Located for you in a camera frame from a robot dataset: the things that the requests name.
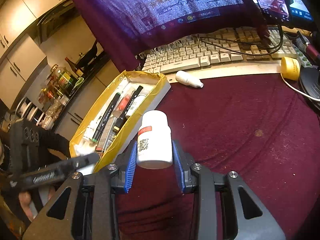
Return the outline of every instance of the keyboard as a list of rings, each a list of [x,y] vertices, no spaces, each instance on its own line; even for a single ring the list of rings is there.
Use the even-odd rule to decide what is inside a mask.
[[[282,57],[291,57],[299,60],[301,65],[311,65],[301,51],[284,35],[282,48],[271,54],[270,48],[278,45],[280,34],[277,27],[268,28],[270,41],[272,45],[268,45],[266,40],[262,40],[252,27],[241,28],[225,28],[214,33],[192,35],[179,39],[169,45],[164,45],[157,50],[148,51],[145,53],[145,63],[142,71],[147,73],[175,73],[179,70],[202,69],[212,66],[234,64],[238,62],[272,62],[280,60]],[[219,40],[217,38],[228,39],[232,41],[255,42],[257,45],[249,45],[238,42],[230,42]],[[230,48],[235,51],[246,52],[251,55],[242,55],[236,52],[231,52],[225,48]]]

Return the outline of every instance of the kitchen counter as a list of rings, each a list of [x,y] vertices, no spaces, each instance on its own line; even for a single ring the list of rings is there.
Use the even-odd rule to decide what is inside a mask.
[[[63,118],[68,113],[68,110],[73,105],[73,103],[76,101],[76,99],[81,94],[81,92],[90,83],[90,81],[93,78],[95,78],[95,76],[98,74],[98,72],[106,65],[106,63],[109,60],[110,60],[110,56],[106,52],[103,51],[90,63],[89,66],[92,68],[89,71],[88,76],[85,78],[84,82],[79,86],[79,88],[72,94],[72,96],[69,98],[69,101],[67,102],[67,104],[63,107],[59,117],[54,122],[54,125],[51,129],[53,132],[55,132],[57,130],[57,128],[59,127]]]

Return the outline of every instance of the stain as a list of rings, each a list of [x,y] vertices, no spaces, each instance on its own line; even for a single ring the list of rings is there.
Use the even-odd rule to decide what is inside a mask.
[[[263,136],[263,131],[262,130],[256,130],[254,132],[254,135],[257,136],[257,137],[261,137],[261,136]]]

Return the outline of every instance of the yellow lid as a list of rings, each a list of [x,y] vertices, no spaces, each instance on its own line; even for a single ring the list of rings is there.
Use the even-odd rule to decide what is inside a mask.
[[[284,78],[298,80],[300,75],[300,65],[295,58],[283,57],[281,59],[281,73]]]

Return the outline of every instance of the purple cloth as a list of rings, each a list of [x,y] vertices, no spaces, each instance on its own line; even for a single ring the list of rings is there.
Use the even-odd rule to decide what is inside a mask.
[[[263,25],[252,0],[73,0],[119,71],[136,55],[186,35]]]
[[[159,104],[172,139],[212,171],[237,171],[292,239],[320,192],[317,115],[279,74],[202,82],[172,84]],[[119,228],[132,240],[188,239],[193,196],[180,193],[173,167],[137,167],[117,204]]]

